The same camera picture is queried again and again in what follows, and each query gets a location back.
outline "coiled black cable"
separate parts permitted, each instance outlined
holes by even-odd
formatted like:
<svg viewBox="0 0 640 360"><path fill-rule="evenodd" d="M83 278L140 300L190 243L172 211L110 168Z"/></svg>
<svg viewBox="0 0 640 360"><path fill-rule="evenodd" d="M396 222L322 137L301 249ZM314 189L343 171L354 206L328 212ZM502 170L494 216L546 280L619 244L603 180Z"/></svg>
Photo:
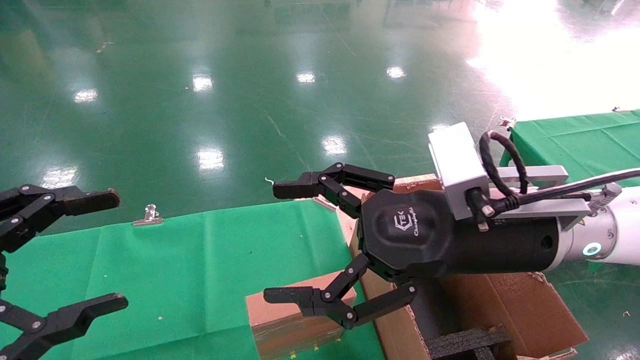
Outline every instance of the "coiled black cable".
<svg viewBox="0 0 640 360"><path fill-rule="evenodd" d="M508 137L501 135L500 133L497 133L493 130L484 133L482 137L480 137L480 141L478 142L482 165L484 167L484 171L489 176L489 179L493 181L495 187L502 194L504 194L504 196L509 197L514 195L513 190L511 190L507 186L507 184L504 183L502 178L500 178L498 169L493 163L491 149L489 148L489 143L491 142L491 140L496 140L497 142L499 142L504 147L504 149L507 150L509 155L511 155L513 163L516 165L516 169L518 170L518 177L520 178L520 193L526 194L527 187L529 186L529 182L527 181L527 169L524 166L524 161L522 161L518 149L516 149L516 145L511 142Z"/></svg>

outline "floor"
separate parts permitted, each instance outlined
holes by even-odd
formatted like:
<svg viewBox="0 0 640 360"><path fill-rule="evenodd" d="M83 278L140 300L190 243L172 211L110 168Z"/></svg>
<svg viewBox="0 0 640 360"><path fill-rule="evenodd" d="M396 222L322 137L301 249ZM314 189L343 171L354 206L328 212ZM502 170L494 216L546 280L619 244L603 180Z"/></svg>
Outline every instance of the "floor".
<svg viewBox="0 0 640 360"><path fill-rule="evenodd" d="M639 45L638 0L4 0L0 188L118 190L55 233L273 202L336 161L424 174L439 127L637 108ZM550 274L579 359L640 359L640 277L601 272Z"/></svg>

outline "green table cover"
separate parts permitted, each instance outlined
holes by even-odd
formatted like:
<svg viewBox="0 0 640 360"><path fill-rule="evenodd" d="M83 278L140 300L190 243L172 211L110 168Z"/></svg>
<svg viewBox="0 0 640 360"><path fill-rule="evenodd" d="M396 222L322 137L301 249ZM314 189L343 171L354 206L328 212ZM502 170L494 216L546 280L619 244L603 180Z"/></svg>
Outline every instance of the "green table cover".
<svg viewBox="0 0 640 360"><path fill-rule="evenodd" d="M42 236L8 254L2 295L40 315L111 292L129 299L46 360L258 359L244 297L342 270L343 239L335 213L310 200ZM0 323L0 348L18 335ZM371 323L297 358L384 359Z"/></svg>
<svg viewBox="0 0 640 360"><path fill-rule="evenodd" d="M527 166L562 165L569 182L640 167L640 110L519 122L511 130ZM501 166L511 158L504 154ZM621 181L639 186L640 179Z"/></svg>

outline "brown cardboard box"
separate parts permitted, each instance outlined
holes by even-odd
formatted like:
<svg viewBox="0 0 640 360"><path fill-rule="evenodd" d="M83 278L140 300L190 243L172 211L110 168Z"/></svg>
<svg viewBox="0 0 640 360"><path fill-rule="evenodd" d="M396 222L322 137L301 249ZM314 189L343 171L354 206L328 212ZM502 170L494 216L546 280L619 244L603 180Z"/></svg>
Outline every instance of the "brown cardboard box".
<svg viewBox="0 0 640 360"><path fill-rule="evenodd" d="M340 272L305 280L289 286L326 288ZM356 291L342 298L353 306ZM326 317L302 317L296 304L269 304L262 292L245 298L249 324L262 360L276 360L338 339L343 328Z"/></svg>
<svg viewBox="0 0 640 360"><path fill-rule="evenodd" d="M440 190L433 175L397 179L394 191ZM368 192L350 188L363 200ZM352 256L359 253L355 220L338 210ZM367 299L391 290L391 284L367 272L361 279ZM443 287L464 329L502 325L509 332L514 353L540 358L588 340L552 285L541 274L455 275L442 279ZM375 321L387 360L430 360L409 307Z"/></svg>

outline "screw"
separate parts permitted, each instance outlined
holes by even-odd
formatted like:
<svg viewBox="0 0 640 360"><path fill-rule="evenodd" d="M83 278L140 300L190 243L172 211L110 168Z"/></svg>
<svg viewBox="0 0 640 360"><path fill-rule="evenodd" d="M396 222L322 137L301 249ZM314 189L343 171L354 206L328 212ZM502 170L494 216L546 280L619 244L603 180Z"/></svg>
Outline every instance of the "screw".
<svg viewBox="0 0 640 360"><path fill-rule="evenodd" d="M495 210L491 207L491 205L485 205L482 207L482 213L486 217L492 217L495 214Z"/></svg>

